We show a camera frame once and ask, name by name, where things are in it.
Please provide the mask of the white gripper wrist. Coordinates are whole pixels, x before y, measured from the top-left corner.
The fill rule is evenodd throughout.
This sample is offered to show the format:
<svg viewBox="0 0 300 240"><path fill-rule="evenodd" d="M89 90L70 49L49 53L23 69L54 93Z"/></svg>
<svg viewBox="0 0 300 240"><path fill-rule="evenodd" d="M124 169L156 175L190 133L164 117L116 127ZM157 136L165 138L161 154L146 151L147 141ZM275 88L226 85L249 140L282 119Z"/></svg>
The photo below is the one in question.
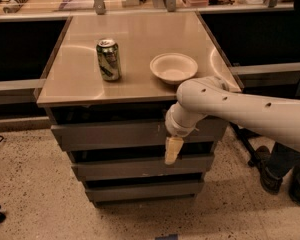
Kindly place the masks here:
<svg viewBox="0 0 300 240"><path fill-rule="evenodd" d="M167 137L165 143L165 164L172 165L182 149L183 139L196 128L205 115L183 108L179 103L172 105L165 115L165 127L173 137Z"/></svg>

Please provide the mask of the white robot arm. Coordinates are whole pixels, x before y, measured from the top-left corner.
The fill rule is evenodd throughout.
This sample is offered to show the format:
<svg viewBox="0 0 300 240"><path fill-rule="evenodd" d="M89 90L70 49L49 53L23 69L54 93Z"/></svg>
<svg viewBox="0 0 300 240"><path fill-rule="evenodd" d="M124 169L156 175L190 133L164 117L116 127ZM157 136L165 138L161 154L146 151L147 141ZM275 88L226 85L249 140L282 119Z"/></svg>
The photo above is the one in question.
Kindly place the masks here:
<svg viewBox="0 0 300 240"><path fill-rule="evenodd" d="M200 120L214 116L300 152L300 100L233 93L213 76L181 83L176 97L165 116L174 137L188 136Z"/></svg>

